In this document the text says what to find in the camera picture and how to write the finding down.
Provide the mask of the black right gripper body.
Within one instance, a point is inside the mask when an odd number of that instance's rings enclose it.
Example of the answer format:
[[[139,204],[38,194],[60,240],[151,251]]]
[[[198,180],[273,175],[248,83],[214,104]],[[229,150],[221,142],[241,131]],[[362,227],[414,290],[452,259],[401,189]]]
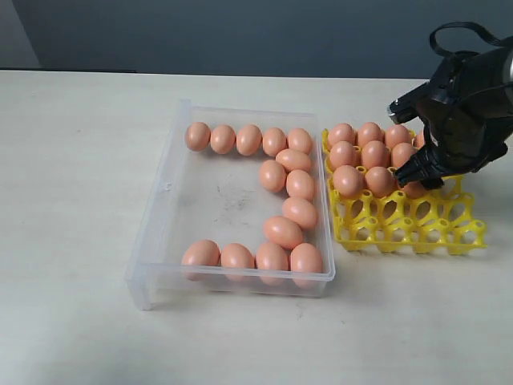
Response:
[[[512,134],[512,50],[444,58],[416,103],[425,146],[414,158],[420,179],[477,172],[508,152]]]

